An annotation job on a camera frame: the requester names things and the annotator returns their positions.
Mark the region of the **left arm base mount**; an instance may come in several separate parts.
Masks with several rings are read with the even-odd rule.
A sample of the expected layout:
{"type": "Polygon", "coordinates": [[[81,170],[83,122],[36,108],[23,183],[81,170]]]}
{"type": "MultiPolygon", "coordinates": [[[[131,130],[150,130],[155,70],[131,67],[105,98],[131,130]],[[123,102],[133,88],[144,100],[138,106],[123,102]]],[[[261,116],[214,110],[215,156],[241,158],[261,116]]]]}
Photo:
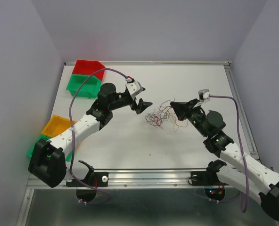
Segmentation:
{"type": "Polygon", "coordinates": [[[101,189],[108,186],[108,172],[97,172],[93,166],[89,165],[85,161],[78,161],[87,168],[87,172],[81,178],[77,178],[73,175],[72,179],[66,181],[67,187],[75,187],[76,198],[78,202],[85,205],[98,205],[106,203],[110,200],[110,193],[101,189]]]}

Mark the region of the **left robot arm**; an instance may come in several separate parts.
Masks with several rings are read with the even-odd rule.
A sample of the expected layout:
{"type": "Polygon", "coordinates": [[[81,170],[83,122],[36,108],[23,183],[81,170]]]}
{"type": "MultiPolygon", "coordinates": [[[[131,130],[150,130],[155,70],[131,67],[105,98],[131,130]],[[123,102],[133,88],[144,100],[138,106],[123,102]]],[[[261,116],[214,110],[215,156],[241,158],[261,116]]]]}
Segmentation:
{"type": "Polygon", "coordinates": [[[67,156],[74,155],[75,148],[82,141],[103,129],[111,121],[114,110],[129,106],[136,114],[140,114],[150,107],[151,102],[136,99],[144,90],[137,81],[126,83],[122,93],[117,92],[112,83],[101,85],[97,99],[79,121],[72,123],[60,135],[47,141],[40,139],[35,143],[28,171],[51,188],[58,186],[67,174],[71,174],[84,186],[90,185],[93,173],[83,169],[76,176],[73,173],[74,160],[67,162],[67,156]]]}

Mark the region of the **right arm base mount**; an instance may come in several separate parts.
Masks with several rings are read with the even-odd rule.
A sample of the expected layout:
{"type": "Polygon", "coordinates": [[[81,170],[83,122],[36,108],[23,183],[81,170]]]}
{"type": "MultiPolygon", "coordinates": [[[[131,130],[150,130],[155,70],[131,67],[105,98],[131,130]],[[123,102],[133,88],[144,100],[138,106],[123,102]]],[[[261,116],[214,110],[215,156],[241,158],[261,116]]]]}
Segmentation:
{"type": "Polygon", "coordinates": [[[224,200],[225,197],[225,183],[220,182],[217,173],[227,163],[221,160],[215,160],[208,164],[206,170],[192,171],[188,178],[188,183],[192,186],[206,186],[204,189],[205,196],[198,195],[201,198],[207,199],[210,202],[215,203],[230,203],[235,201],[238,197],[234,197],[229,200],[224,200]]]}

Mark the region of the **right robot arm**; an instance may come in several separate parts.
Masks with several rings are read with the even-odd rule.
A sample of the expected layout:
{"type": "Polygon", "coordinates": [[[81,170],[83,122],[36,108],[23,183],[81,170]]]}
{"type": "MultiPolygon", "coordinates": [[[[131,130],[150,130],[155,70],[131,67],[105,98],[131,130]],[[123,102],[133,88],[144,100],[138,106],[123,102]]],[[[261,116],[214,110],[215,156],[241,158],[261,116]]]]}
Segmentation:
{"type": "Polygon", "coordinates": [[[172,101],[170,106],[177,119],[188,120],[205,137],[206,149],[218,160],[209,164],[205,178],[211,184],[218,181],[238,189],[254,199],[272,219],[279,221],[279,173],[265,167],[245,154],[223,129],[226,126],[217,111],[205,113],[204,100],[172,101]]]}

